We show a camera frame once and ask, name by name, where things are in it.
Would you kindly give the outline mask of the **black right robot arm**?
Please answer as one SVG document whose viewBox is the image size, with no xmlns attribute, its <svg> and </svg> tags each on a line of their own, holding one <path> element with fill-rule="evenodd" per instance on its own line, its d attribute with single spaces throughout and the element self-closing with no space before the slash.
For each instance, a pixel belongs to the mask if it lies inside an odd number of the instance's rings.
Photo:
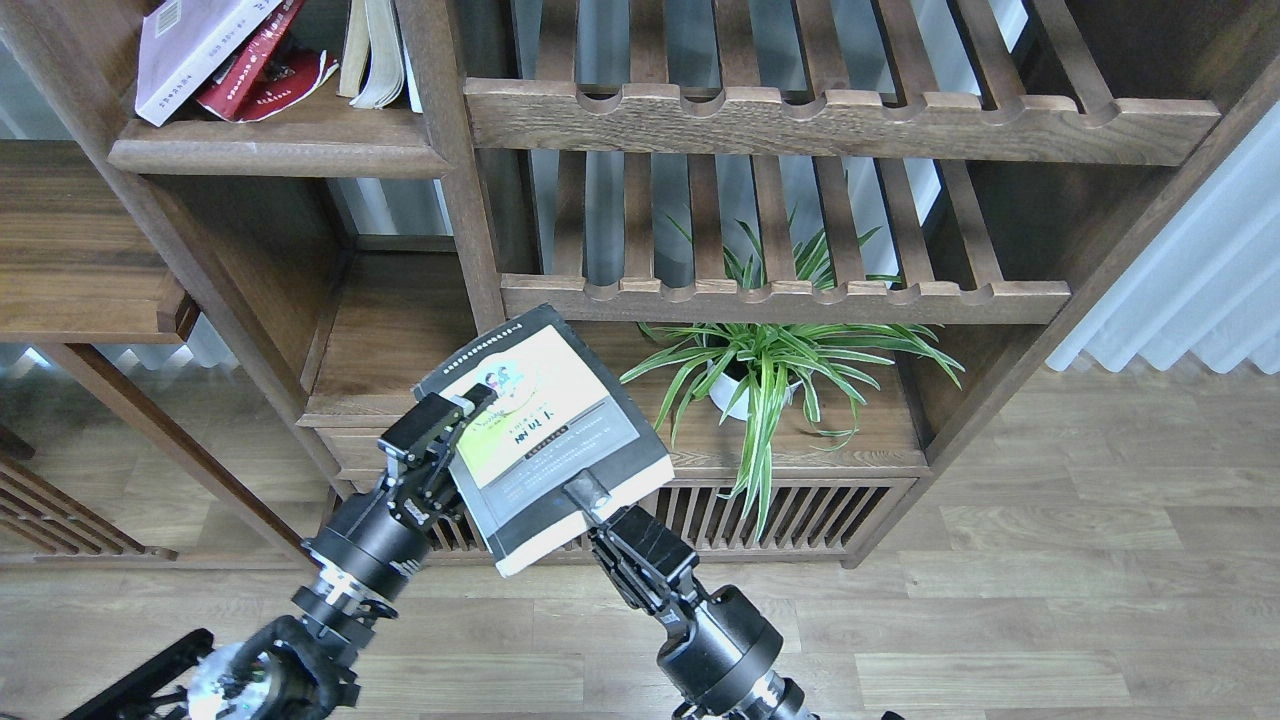
<svg viewBox="0 0 1280 720">
<path fill-rule="evenodd" d="M 773 669 L 783 637 L 737 587 L 708 593 L 692 574 L 694 547 L 637 505 L 607 510 L 588 470 L 564 492 L 588 514 L 593 555 L 621 597 L 666 629 L 655 661 L 684 698 L 675 719 L 817 717 L 803 688 Z"/>
</svg>

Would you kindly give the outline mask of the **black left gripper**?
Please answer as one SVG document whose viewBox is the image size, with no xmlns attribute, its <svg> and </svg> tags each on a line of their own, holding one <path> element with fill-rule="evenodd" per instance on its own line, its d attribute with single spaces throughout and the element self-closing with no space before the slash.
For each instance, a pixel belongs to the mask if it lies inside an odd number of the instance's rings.
<svg viewBox="0 0 1280 720">
<path fill-rule="evenodd" d="M 453 398 L 428 395 L 381 434 L 387 469 L 379 486 L 342 503 L 310 542 L 328 603 L 338 605 L 339 594 L 398 597 L 430 551 L 431 525 L 460 501 L 448 471 L 457 442 L 471 416 L 498 397 L 488 384 Z"/>
</svg>

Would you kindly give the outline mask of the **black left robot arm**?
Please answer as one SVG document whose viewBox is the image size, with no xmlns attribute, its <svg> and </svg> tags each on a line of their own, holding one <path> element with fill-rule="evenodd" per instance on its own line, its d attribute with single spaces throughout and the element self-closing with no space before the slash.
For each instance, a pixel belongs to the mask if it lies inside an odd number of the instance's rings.
<svg viewBox="0 0 1280 720">
<path fill-rule="evenodd" d="M 457 518 L 448 470 L 468 423 L 495 400 L 476 384 L 425 395 L 387 430 L 387 470 L 376 489 L 346 501 L 308 541 L 316 580 L 294 593 L 300 616 L 269 623 L 247 641 L 214 647 L 191 632 L 72 712 L 74 719 L 325 719 L 361 692 L 353 665 L 379 619 L 422 566 L 428 534 Z"/>
</svg>

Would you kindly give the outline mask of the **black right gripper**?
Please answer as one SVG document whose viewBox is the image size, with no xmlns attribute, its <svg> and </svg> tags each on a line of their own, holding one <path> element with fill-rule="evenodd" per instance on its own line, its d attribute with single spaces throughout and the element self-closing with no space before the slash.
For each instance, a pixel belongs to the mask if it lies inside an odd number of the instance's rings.
<svg viewBox="0 0 1280 720">
<path fill-rule="evenodd" d="M 782 714 L 786 680 L 773 669 L 783 638 L 735 585 L 710 594 L 692 574 L 698 552 L 639 506 L 613 510 L 611 492 L 579 471 L 564 492 L 593 527 L 591 551 L 622 598 L 667 638 L 657 665 L 680 714 Z"/>
</svg>

